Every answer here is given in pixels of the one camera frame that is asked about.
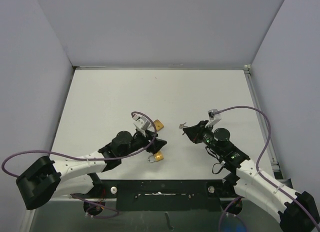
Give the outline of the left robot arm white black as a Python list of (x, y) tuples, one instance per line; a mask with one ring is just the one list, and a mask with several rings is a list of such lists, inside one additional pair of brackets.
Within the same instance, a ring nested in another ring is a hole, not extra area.
[(40, 157), (18, 176), (16, 185), (27, 210), (43, 206), (52, 197), (84, 194), (95, 198), (103, 186), (99, 173), (114, 169), (123, 157), (138, 150), (156, 154), (166, 144), (150, 130), (145, 134), (121, 131), (110, 143), (83, 157), (59, 161)]

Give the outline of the silver key bunch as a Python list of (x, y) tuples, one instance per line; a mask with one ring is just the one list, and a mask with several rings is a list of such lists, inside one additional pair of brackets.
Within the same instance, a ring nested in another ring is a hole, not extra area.
[(183, 129), (183, 128), (187, 128), (188, 126), (186, 125), (186, 122), (179, 124), (179, 128)]

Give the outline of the small brass padlock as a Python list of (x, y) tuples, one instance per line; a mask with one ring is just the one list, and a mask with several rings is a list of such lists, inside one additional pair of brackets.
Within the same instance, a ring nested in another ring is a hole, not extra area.
[(162, 154), (161, 151), (159, 151), (159, 152), (157, 152), (157, 153), (155, 153), (155, 154), (152, 154), (152, 155), (148, 156), (148, 161), (149, 161), (150, 163), (159, 162), (159, 161), (161, 161), (161, 160), (163, 160), (163, 159), (164, 159), (164, 156), (163, 156), (163, 154)]

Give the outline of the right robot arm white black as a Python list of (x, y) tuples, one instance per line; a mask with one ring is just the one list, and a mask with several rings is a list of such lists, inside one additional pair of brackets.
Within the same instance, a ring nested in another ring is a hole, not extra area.
[(193, 143), (204, 143), (230, 172), (222, 185), (227, 196), (248, 199), (271, 215), (284, 232), (311, 232), (320, 228), (320, 215), (311, 194), (299, 193), (257, 168), (254, 160), (230, 141), (227, 129), (213, 130), (207, 123), (200, 121), (184, 127), (183, 132)]

